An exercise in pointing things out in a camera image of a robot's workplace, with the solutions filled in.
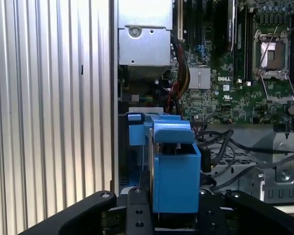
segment cable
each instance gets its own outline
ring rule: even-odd
[[[211,135],[216,135],[216,136],[220,136],[223,133],[218,132],[218,131],[209,131],[209,133]],[[268,149],[268,148],[257,148],[257,147],[247,147],[245,145],[242,145],[238,142],[236,142],[235,140],[233,140],[232,138],[229,141],[230,143],[232,143],[233,145],[237,146],[238,148],[245,150],[245,151],[249,151],[249,152],[256,152],[256,153],[267,153],[267,154],[289,154],[289,153],[294,153],[294,151],[286,151],[286,150],[276,150],[276,149]]]
[[[266,1],[264,1],[264,2],[260,2],[260,1],[258,1],[258,0],[254,0],[254,2],[255,3],[258,3],[258,4],[265,4],[265,3],[267,3],[269,0],[266,0]]]
[[[203,142],[203,143],[200,143],[197,146],[198,147],[205,147],[205,146],[212,145],[214,143],[218,143],[227,136],[228,132],[229,132],[229,130],[226,131],[226,132],[221,133],[221,135],[218,135],[217,137],[215,137],[215,138],[213,138],[211,140],[205,141],[204,139],[199,139],[199,137],[205,136],[205,135],[215,135],[216,133],[215,133],[215,131],[209,131],[209,130],[208,131],[201,131],[201,132],[196,134],[195,138],[198,141]]]
[[[219,150],[219,153],[217,154],[217,156],[214,159],[211,160],[212,165],[216,166],[221,161],[221,159],[222,159],[222,157],[224,155],[224,152],[226,151],[226,147],[227,147],[233,133],[234,133],[233,130],[228,131],[228,133],[227,133],[227,135],[226,135],[226,137],[225,137],[225,139],[224,139],[224,141],[222,143],[222,146],[221,146],[221,148]]]
[[[200,185],[213,185],[217,186],[217,182],[209,175],[200,173]]]
[[[288,163],[290,161],[294,160],[294,154],[290,157],[287,157],[279,162],[275,162],[275,163],[260,163],[260,164],[256,164],[256,165],[252,165],[244,170],[242,170],[240,173],[238,173],[236,176],[234,176],[232,179],[230,179],[229,181],[219,185],[219,186],[212,186],[210,187],[210,190],[212,192],[220,190],[221,188],[224,188],[226,186],[229,186],[231,184],[233,184],[235,181],[237,181],[239,178],[241,178],[242,176],[244,176],[245,174],[247,174],[250,170],[254,169],[254,168],[259,168],[259,169],[265,169],[265,168],[274,168],[280,165],[283,165],[285,163]]]
[[[236,159],[236,152],[235,150],[231,147],[231,146],[227,146],[229,149],[231,149],[232,153],[233,153],[233,157],[232,157],[232,160],[229,162],[229,164],[226,166],[225,169],[223,169],[222,171],[218,172],[217,174],[211,176],[212,178],[216,178],[216,177],[219,177],[221,175],[223,175],[231,166],[233,166],[233,164],[235,163],[235,159]]]
[[[200,135],[214,135],[214,134],[211,134],[212,132],[213,131],[202,131],[197,136],[199,137]],[[213,139],[208,140],[208,141],[203,140],[203,143],[200,143],[197,146],[202,148],[202,147],[208,147],[208,146],[210,146],[212,144],[218,143],[227,136],[227,133],[228,133],[228,131],[223,132],[221,135],[218,135],[217,137],[214,137]]]

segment ribbed aluminum panel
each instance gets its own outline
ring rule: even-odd
[[[0,0],[0,235],[112,179],[109,1]]]

